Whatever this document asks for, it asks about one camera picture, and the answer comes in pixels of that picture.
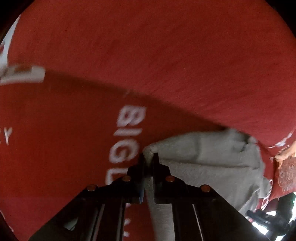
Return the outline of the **red embroidered pillow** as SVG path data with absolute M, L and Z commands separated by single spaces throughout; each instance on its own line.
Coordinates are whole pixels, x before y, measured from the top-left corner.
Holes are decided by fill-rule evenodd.
M 286 159 L 277 169 L 273 178 L 273 187 L 269 200 L 277 199 L 295 192 L 296 185 L 295 157 Z

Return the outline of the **grey small garment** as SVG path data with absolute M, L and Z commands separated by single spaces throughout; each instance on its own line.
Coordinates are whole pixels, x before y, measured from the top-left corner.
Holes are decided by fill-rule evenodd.
M 148 163 L 158 153 L 159 162 L 186 184 L 211 186 L 243 216 L 271 190 L 257 140 L 234 129 L 178 135 L 143 153 Z

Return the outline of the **red printed bed cover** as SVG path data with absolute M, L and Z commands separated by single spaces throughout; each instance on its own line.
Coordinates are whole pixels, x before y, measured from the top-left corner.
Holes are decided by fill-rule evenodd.
M 1 217 L 19 240 L 148 145 L 227 129 L 257 140 L 272 190 L 295 36 L 265 1 L 34 1 L 1 41 Z

